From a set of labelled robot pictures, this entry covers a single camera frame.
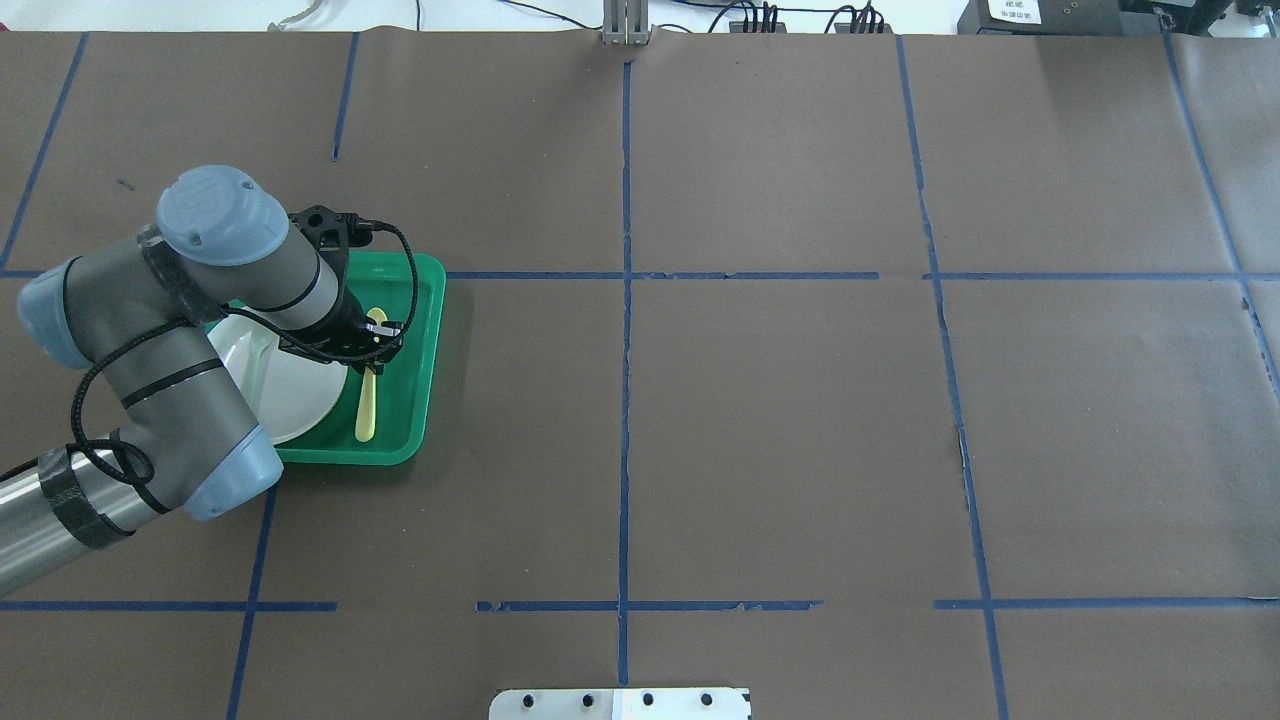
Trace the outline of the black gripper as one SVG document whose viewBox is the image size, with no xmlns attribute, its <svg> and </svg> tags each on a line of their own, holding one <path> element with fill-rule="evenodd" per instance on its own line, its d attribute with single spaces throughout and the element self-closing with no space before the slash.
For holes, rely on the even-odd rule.
<svg viewBox="0 0 1280 720">
<path fill-rule="evenodd" d="M 315 363 L 338 363 L 357 374 L 381 375 L 403 347 L 403 322 L 376 322 L 387 333 L 370 331 L 372 319 L 349 290 L 342 288 L 335 306 L 316 324 L 287 331 L 278 348 Z"/>
</svg>

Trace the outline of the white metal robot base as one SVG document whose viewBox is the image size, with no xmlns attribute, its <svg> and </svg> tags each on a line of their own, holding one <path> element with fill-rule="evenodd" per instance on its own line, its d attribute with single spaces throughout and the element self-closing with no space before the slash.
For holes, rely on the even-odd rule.
<svg viewBox="0 0 1280 720">
<path fill-rule="evenodd" d="M 751 719 L 748 689 L 732 687 L 508 689 L 489 719 Z"/>
</svg>

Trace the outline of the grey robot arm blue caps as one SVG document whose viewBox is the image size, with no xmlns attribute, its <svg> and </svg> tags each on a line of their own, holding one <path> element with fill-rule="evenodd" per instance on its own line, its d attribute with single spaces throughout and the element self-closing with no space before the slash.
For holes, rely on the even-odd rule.
<svg viewBox="0 0 1280 720">
<path fill-rule="evenodd" d="M 206 521 L 279 482 L 283 462 L 211 345 L 239 316 L 294 355 L 376 370 L 411 319 L 369 318 L 347 255 L 387 222 L 324 206 L 288 213 L 244 172 L 204 165 L 154 223 L 67 260 L 18 293 L 28 337 L 82 372 L 69 442 L 3 474 L 3 593 L 110 548 L 177 510 Z"/>
</svg>

